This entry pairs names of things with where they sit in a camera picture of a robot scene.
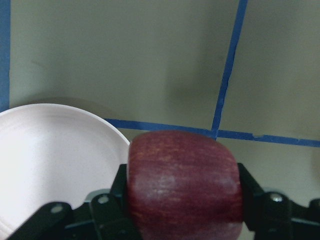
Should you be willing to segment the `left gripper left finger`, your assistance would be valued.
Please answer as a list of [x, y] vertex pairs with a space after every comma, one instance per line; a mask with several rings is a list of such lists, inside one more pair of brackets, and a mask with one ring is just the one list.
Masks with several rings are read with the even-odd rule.
[[11, 240], [140, 240], [126, 204], [127, 165], [121, 164], [109, 190], [91, 192], [73, 209], [49, 202], [35, 211], [10, 236]]

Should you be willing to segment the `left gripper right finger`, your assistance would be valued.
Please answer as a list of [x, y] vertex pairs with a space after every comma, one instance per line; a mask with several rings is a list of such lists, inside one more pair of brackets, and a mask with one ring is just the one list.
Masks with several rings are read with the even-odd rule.
[[242, 188], [243, 221], [255, 240], [318, 240], [320, 238], [320, 199], [308, 206], [297, 204], [278, 191], [265, 191], [238, 163]]

